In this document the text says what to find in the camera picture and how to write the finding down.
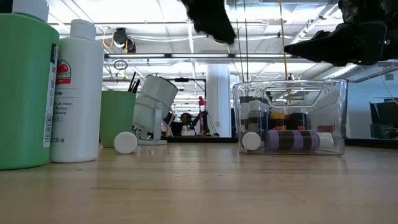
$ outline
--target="green cup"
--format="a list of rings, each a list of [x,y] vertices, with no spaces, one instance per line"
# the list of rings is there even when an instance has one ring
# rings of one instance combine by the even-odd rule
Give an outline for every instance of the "green cup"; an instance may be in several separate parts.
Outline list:
[[[114,147],[114,139],[131,132],[136,95],[128,91],[103,91],[99,136],[103,147]]]

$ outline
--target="clear plastic box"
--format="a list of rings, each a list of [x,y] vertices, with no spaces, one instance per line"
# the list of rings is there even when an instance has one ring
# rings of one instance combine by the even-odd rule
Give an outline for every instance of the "clear plastic box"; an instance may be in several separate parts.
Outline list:
[[[343,155],[347,80],[247,82],[233,87],[239,151]]]

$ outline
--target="white bottle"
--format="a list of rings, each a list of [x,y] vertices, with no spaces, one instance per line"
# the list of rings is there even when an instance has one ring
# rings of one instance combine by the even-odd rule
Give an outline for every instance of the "white bottle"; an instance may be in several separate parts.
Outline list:
[[[52,162],[98,157],[104,50],[94,24],[74,20],[60,40],[51,143]]]

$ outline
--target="white pillar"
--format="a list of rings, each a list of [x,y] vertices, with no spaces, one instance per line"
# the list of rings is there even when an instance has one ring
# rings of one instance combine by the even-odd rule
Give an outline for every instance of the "white pillar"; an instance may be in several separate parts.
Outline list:
[[[207,111],[220,137],[231,137],[231,90],[228,64],[209,64],[207,72]],[[208,118],[211,134],[211,119]]]

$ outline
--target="table surface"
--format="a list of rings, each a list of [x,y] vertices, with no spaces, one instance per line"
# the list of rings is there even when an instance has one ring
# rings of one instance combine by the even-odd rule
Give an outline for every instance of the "table surface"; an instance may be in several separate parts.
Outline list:
[[[169,144],[0,172],[0,223],[398,223],[398,151],[242,156]]]

